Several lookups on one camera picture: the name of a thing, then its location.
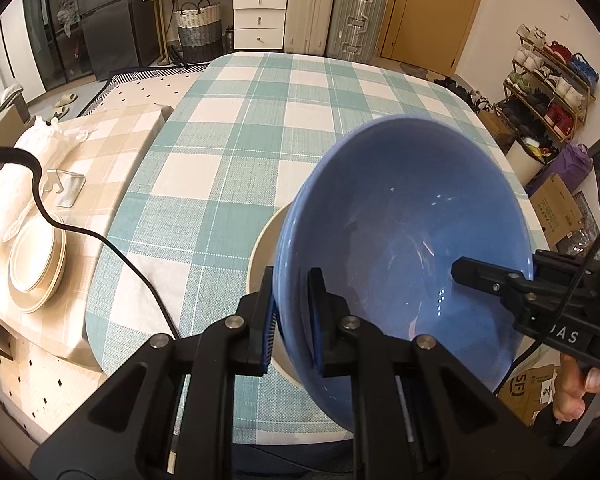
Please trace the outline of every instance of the green and white tablecloth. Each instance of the green and white tablecloth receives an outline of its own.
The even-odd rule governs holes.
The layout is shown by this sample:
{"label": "green and white tablecloth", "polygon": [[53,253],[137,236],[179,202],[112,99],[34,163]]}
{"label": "green and white tablecloth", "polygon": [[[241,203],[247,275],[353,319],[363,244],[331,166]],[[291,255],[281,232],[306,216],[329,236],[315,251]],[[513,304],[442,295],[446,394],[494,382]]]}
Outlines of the green and white tablecloth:
{"label": "green and white tablecloth", "polygon": [[[262,52],[221,57],[200,75],[145,156],[109,239],[154,283],[181,335],[202,332],[235,311],[258,234],[324,153],[356,126],[401,113],[449,124],[491,155],[518,197],[533,248],[546,248],[509,163],[451,92],[372,66]],[[107,374],[151,334],[169,332],[147,288],[107,250],[86,316]],[[261,379],[237,378],[234,427],[241,443],[347,436],[273,367]]]}

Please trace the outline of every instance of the silver suitcase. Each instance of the silver suitcase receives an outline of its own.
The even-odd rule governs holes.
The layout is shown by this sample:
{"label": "silver suitcase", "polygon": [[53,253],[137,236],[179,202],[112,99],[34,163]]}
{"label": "silver suitcase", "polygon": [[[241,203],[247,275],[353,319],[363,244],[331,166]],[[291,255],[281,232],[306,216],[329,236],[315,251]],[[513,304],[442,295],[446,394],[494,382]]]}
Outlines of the silver suitcase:
{"label": "silver suitcase", "polygon": [[371,61],[385,7],[386,0],[333,0],[327,57]]}
{"label": "silver suitcase", "polygon": [[287,0],[284,52],[323,56],[333,0]]}

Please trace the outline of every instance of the purple bag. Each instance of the purple bag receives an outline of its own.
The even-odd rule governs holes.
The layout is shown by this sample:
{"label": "purple bag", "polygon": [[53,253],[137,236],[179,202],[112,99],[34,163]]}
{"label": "purple bag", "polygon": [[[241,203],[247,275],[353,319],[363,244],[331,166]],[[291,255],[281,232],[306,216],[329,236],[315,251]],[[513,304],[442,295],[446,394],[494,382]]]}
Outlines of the purple bag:
{"label": "purple bag", "polygon": [[529,196],[533,195],[545,180],[557,173],[567,189],[573,193],[592,168],[593,160],[584,144],[567,144],[542,174],[526,186],[525,191]]}

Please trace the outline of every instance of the blue bowl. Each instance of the blue bowl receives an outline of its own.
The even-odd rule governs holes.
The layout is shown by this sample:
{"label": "blue bowl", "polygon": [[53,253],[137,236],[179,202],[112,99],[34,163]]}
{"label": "blue bowl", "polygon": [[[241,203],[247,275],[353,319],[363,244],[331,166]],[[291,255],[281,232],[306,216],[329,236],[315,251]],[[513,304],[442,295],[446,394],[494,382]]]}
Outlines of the blue bowl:
{"label": "blue bowl", "polygon": [[349,378],[312,355],[306,276],[386,334],[435,336],[493,390],[522,336],[497,298],[456,285],[460,256],[532,277],[525,219],[502,170],[472,140],[431,120],[389,116],[333,146],[298,192],[276,251],[274,296],[286,350],[314,401],[353,430]]}

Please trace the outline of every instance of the laundry basket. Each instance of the laundry basket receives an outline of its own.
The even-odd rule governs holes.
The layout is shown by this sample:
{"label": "laundry basket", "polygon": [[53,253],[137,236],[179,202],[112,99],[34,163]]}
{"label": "laundry basket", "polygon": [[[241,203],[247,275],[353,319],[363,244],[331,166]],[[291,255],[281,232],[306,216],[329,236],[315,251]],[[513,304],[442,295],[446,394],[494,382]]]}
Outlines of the laundry basket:
{"label": "laundry basket", "polygon": [[[208,6],[201,7],[202,2],[208,2]],[[194,8],[185,10],[187,5]],[[220,4],[212,5],[209,0],[184,4],[176,12],[176,23],[184,61],[202,63],[222,56]]]}

